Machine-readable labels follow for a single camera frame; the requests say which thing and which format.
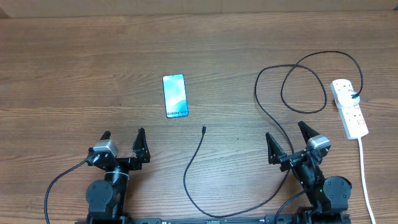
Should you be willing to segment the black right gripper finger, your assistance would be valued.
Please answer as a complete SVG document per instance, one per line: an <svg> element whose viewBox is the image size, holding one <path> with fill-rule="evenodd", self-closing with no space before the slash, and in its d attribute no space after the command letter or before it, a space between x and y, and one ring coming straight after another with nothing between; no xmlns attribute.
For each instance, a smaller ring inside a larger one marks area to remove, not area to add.
<svg viewBox="0 0 398 224"><path fill-rule="evenodd" d="M268 161L269 164L279 164L280 159L285 157L287 154L279 143L275 140L271 133L266 133L266 141L268 147Z"/></svg>
<svg viewBox="0 0 398 224"><path fill-rule="evenodd" d="M318 133L317 131L312 129L304 121L299 121L298 126L300 128L300 131L302 133L305 143L308 143L308 140L310 138L320 135L320 133Z"/></svg>

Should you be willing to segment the blue Galaxy smartphone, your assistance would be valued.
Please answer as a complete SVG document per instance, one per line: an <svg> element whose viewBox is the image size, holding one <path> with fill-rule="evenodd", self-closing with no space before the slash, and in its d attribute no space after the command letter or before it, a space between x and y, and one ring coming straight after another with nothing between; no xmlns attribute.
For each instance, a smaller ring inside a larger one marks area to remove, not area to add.
<svg viewBox="0 0 398 224"><path fill-rule="evenodd" d="M165 113L168 119L189 115L185 77L182 73L162 77Z"/></svg>

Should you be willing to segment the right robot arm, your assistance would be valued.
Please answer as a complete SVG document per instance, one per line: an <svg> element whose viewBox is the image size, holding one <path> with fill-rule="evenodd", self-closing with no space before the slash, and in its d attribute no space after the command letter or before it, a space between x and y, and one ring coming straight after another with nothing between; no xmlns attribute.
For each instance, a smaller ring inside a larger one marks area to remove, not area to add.
<svg viewBox="0 0 398 224"><path fill-rule="evenodd" d="M352 184L342 176L324 177L319 168L331 148L330 140L303 121L298 123L306 146L299 152L286 154L275 138L266 133L268 161L279 164L280 170L293 172L303 190L288 199L274 215L266 215L266 223L350 223L344 212L348 209ZM300 207L295 214L283 215L283 209L296 198L305 194L309 207Z"/></svg>

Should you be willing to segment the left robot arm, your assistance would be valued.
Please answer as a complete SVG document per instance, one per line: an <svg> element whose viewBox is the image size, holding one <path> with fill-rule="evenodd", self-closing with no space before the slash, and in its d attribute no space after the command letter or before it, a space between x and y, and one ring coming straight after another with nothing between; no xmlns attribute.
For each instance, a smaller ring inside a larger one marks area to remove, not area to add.
<svg viewBox="0 0 398 224"><path fill-rule="evenodd" d="M86 190L89 209L87 223L133 223L124 211L130 171L141 170L150 162L145 129L138 130L132 145L133 157L118 157L118 148L105 131L101 139L88 150L86 162L104 170L104 179L96 180Z"/></svg>

